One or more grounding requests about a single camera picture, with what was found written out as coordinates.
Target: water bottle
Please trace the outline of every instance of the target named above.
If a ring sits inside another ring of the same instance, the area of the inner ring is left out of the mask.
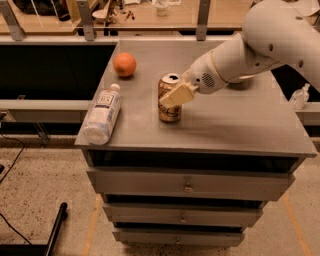
[[[289,102],[294,109],[303,109],[309,99],[309,87],[310,84],[305,84],[301,89],[296,90],[292,94]]]
[[[90,113],[83,129],[83,135],[86,140],[96,145],[107,143],[111,137],[119,111],[120,86],[112,84],[99,94],[98,100]]]

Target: gray drawer cabinet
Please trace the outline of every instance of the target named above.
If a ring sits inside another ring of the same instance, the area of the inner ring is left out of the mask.
[[[287,173],[154,168],[93,167],[88,175],[97,193],[260,201],[278,200],[294,181]]]
[[[197,95],[177,123],[159,120],[161,75],[182,74],[224,40],[117,44],[113,54],[130,52],[138,65],[134,76],[121,79],[109,63],[94,96],[92,105],[103,88],[121,86],[112,137],[91,145],[81,127],[76,140],[117,241],[237,246],[266,203],[294,182],[299,165],[317,155],[270,72]]]
[[[266,202],[278,200],[294,182],[301,162],[283,156],[83,152],[114,237],[124,243],[238,246]]]
[[[115,229],[113,232],[117,241],[123,243],[161,243],[210,245],[218,247],[238,246],[244,239],[241,233],[201,232],[201,231],[171,231],[168,229]]]
[[[229,227],[252,227],[262,215],[261,209],[177,205],[126,201],[106,203],[104,210],[112,222]]]

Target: desk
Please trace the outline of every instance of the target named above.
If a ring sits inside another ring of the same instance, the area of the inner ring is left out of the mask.
[[[165,17],[159,17],[151,2],[126,5],[124,11],[131,10],[135,19],[119,16],[118,22],[110,24],[111,30],[195,30],[198,21],[200,0],[182,0],[181,5],[169,7]],[[208,19],[209,30],[241,30],[242,21],[252,1],[211,0]]]
[[[81,128],[76,139],[117,241],[237,246],[267,201],[278,200],[297,167],[317,155],[270,72],[197,95],[178,123],[159,120],[161,74],[182,73],[224,40],[117,44],[113,54],[132,53],[137,70],[121,79],[110,61],[92,102],[103,88],[120,84],[122,110],[112,138],[90,145]]]
[[[60,22],[56,16],[40,16],[39,22],[37,15],[23,13],[12,0],[8,0],[18,23],[28,35],[74,35],[81,25],[81,19],[76,1],[68,0],[66,2],[71,16],[70,20]],[[90,10],[93,10],[98,4],[98,0],[89,0],[88,3]],[[0,13],[0,35],[9,34],[8,26]]]

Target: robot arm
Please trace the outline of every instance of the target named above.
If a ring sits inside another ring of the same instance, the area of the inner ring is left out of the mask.
[[[211,94],[284,64],[320,91],[320,34],[294,6],[264,0],[247,13],[241,34],[200,56],[160,102],[166,107],[184,104],[196,92]]]

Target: aluminum can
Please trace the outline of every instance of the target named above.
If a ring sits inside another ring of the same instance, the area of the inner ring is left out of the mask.
[[[179,81],[180,77],[176,73],[166,73],[161,76],[158,83],[158,112],[159,118],[164,122],[176,122],[181,118],[181,105],[165,108],[159,101],[159,99],[167,92],[171,91]]]

